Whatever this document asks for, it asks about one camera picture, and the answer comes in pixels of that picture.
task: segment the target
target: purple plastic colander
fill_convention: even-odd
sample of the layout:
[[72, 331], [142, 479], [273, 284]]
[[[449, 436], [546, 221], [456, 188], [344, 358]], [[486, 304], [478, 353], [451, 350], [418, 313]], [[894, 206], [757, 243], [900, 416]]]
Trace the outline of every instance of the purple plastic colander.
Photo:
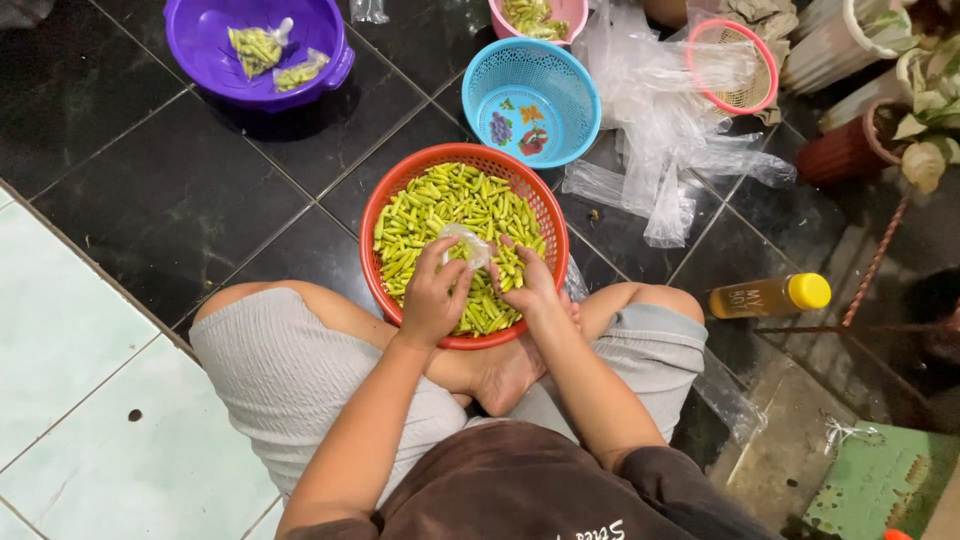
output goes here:
[[[200, 86], [245, 108], [278, 112], [305, 105], [339, 87], [353, 66], [344, 20], [334, 0], [168, 0], [163, 9], [174, 58]], [[247, 80], [227, 28], [279, 26], [294, 19], [290, 43], [277, 68], [306, 60], [307, 48], [330, 57], [315, 79], [287, 92], [274, 90], [270, 70]]]

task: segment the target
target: red flower pot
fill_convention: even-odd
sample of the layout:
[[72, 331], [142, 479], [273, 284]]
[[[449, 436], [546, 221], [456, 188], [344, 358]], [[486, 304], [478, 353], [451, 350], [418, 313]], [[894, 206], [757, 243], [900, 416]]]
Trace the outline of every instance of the red flower pot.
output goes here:
[[886, 167], [899, 165], [900, 158], [880, 144], [874, 124], [876, 108], [894, 103], [877, 100], [862, 116], [808, 142], [797, 156], [800, 178], [815, 187], [828, 187], [848, 179], [875, 178]]

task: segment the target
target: gray shorts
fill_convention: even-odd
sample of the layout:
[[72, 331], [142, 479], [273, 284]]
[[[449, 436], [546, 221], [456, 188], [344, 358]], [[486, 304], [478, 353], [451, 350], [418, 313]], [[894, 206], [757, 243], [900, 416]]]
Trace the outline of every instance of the gray shorts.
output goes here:
[[[636, 392], [669, 441], [690, 385], [704, 369], [706, 341], [707, 329], [680, 313], [630, 304], [592, 347]], [[381, 354], [324, 327], [288, 288], [268, 289], [214, 312], [190, 330], [190, 342], [230, 423], [250, 438], [285, 502]], [[577, 440], [549, 375], [531, 386], [509, 417]], [[469, 419], [446, 390], [420, 378], [380, 502], [434, 445], [489, 421]]]

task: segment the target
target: yellow bottle cap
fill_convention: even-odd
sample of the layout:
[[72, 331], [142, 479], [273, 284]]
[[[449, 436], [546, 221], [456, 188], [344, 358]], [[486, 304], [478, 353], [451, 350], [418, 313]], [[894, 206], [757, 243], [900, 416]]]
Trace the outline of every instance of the yellow bottle cap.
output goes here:
[[820, 274], [797, 274], [790, 278], [787, 290], [800, 309], [819, 309], [830, 303], [830, 284]]

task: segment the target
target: orange liquid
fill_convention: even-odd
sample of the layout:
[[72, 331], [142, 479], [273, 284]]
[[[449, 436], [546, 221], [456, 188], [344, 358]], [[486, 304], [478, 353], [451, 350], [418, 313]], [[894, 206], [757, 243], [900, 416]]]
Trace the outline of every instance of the orange liquid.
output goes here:
[[788, 315], [802, 311], [787, 293], [790, 277], [740, 283], [710, 291], [710, 311], [718, 319]]

